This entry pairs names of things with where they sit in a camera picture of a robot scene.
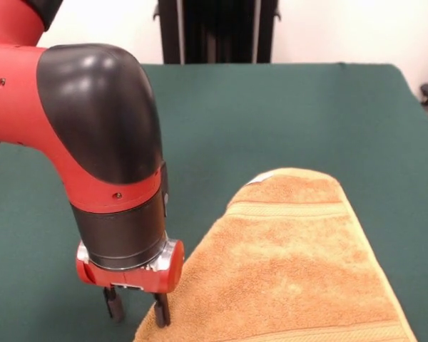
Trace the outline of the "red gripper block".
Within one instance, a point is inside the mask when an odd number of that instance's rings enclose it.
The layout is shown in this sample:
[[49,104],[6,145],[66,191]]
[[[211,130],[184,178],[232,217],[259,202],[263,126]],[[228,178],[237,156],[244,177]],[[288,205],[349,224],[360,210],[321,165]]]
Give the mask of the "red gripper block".
[[[182,241],[168,239],[163,251],[149,263],[133,269],[107,270],[96,266],[90,259],[84,244],[80,243],[76,254],[76,271],[80,280],[103,289],[108,314],[112,321],[124,320],[123,304],[113,286],[140,289],[147,293],[170,293],[180,280],[185,250]],[[170,325],[170,309],[167,294],[154,294],[154,313],[158,327]]]

